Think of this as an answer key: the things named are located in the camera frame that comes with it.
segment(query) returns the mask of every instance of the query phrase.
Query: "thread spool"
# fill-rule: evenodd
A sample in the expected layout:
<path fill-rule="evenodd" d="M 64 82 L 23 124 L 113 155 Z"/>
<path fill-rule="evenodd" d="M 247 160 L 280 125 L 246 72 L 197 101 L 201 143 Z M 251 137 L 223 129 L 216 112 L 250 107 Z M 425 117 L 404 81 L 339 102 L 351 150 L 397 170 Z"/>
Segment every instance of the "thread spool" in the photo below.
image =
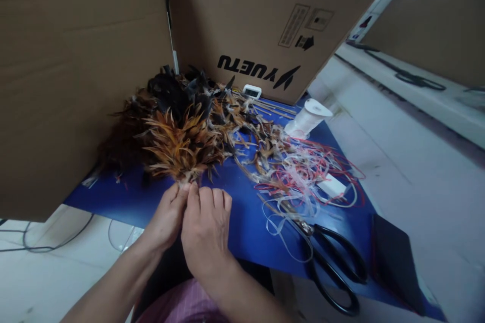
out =
<path fill-rule="evenodd" d="M 284 128 L 286 133 L 294 138 L 308 139 L 310 131 L 315 129 L 325 118 L 332 117 L 333 113 L 315 99 L 309 98 L 305 106 Z"/>

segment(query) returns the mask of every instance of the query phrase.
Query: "black cable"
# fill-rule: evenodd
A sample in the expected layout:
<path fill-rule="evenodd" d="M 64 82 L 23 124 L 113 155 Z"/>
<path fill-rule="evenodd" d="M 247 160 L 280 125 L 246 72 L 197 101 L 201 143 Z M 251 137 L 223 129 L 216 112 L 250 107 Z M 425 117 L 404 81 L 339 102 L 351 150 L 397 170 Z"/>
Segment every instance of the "black cable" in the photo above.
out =
<path fill-rule="evenodd" d="M 84 227 L 77 233 L 75 234 L 73 237 L 71 237 L 69 240 L 55 246 L 55 247 L 52 247 L 52 246 L 39 246 L 39 247 L 31 247 L 31 246 L 28 246 L 27 245 L 27 242 L 26 242 L 26 235 L 27 235 L 27 231 L 29 230 L 29 226 L 32 222 L 29 222 L 27 224 L 27 227 L 25 228 L 24 231 L 20 231 L 20 230 L 2 230 L 2 232 L 21 232 L 23 233 L 23 236 L 22 236 L 22 245 L 24 246 L 23 248 L 16 248 L 16 249 L 6 249 L 6 250 L 0 250 L 0 252 L 10 252 L 10 251 L 29 251 L 29 252 L 33 252 L 33 253 L 46 253 L 46 252 L 51 252 L 51 251 L 54 251 L 54 250 L 57 250 L 58 248 L 61 248 L 63 246 L 66 246 L 69 242 L 71 242 L 72 240 L 74 240 L 76 237 L 78 237 L 85 229 L 86 227 L 91 223 L 92 221 L 92 218 L 94 217 L 94 213 L 91 213 L 91 217 L 89 218 L 89 220 L 86 222 L 86 224 L 84 225 Z"/>
<path fill-rule="evenodd" d="M 371 53 L 371 52 L 380 52 L 378 49 L 375 49 L 365 44 L 359 44 L 351 41 L 347 41 L 346 44 L 350 45 L 351 47 L 363 50 L 368 56 L 374 58 L 376 61 L 380 62 L 381 64 L 385 65 L 389 69 L 396 72 L 394 76 L 403 82 L 412 84 L 413 86 L 417 86 L 417 87 L 431 88 L 436 91 L 446 90 L 446 87 L 440 83 L 428 80 L 427 78 L 424 78 L 421 76 L 416 76 L 408 71 L 405 71 L 399 68 L 398 66 L 392 64 L 391 62 L 388 62 L 382 59 L 381 57 L 378 57 L 375 54 Z"/>
<path fill-rule="evenodd" d="M 24 233 L 25 230 L 0 230 L 0 232 L 20 232 Z"/>

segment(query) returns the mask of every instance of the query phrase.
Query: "printed label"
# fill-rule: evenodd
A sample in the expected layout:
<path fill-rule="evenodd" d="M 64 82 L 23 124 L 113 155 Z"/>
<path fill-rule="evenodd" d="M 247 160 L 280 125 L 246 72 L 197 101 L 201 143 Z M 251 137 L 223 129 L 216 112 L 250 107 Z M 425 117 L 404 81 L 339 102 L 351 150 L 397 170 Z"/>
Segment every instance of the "printed label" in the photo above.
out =
<path fill-rule="evenodd" d="M 289 16 L 288 22 L 283 30 L 283 34 L 279 40 L 278 45 L 286 48 L 291 47 L 293 39 L 298 33 L 305 17 L 308 14 L 310 7 L 307 5 L 296 4 L 293 8 L 292 14 Z"/>
<path fill-rule="evenodd" d="M 308 19 L 305 28 L 316 31 L 323 31 L 327 24 L 330 22 L 332 16 L 333 12 L 330 10 L 313 9 L 312 15 Z"/>

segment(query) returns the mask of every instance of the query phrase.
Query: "feather bundle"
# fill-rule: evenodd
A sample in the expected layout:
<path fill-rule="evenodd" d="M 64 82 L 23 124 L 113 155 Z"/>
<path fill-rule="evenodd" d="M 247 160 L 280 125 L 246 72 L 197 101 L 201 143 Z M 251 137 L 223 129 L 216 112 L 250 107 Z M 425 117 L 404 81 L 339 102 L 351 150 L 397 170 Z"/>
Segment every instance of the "feather bundle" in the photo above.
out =
<path fill-rule="evenodd" d="M 110 136 L 99 146 L 99 163 L 84 185 L 99 174 L 114 171 L 117 178 L 128 168 L 144 165 L 143 181 L 170 176 L 190 182 L 207 171 L 212 180 L 216 164 L 233 156 L 255 182 L 271 180 L 269 158 L 277 158 L 286 146 L 279 139 L 282 129 L 264 120 L 252 99 L 216 84 L 204 71 L 190 67 L 185 76 L 175 76 L 168 66 L 127 101 Z M 249 142 L 242 134 L 249 135 Z M 257 147 L 252 161 L 258 175 L 239 162 L 236 145 Z"/>

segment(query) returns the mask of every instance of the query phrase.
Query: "left hand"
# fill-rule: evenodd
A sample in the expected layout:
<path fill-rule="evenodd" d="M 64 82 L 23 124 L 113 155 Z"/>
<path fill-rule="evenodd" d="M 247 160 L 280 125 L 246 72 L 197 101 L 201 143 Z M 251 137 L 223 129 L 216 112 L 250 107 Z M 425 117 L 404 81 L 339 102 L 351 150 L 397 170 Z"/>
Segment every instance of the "left hand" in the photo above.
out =
<path fill-rule="evenodd" d="M 179 187 L 178 182 L 175 182 L 163 194 L 152 220 L 140 236 L 140 240 L 150 249 L 163 252 L 175 242 L 189 188 L 189 183 Z"/>

